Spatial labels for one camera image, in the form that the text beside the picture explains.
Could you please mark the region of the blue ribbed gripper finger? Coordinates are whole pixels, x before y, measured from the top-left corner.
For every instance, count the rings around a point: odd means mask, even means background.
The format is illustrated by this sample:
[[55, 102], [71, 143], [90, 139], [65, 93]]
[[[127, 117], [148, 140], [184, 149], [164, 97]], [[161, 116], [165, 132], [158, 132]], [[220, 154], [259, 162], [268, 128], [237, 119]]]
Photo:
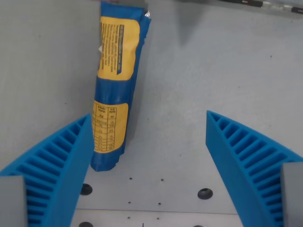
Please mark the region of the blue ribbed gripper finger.
[[243, 226], [285, 226], [281, 169], [302, 156], [212, 111], [206, 113], [205, 144]]
[[25, 181], [28, 226], [70, 226], [93, 151], [87, 114], [1, 170], [1, 176], [22, 176]]

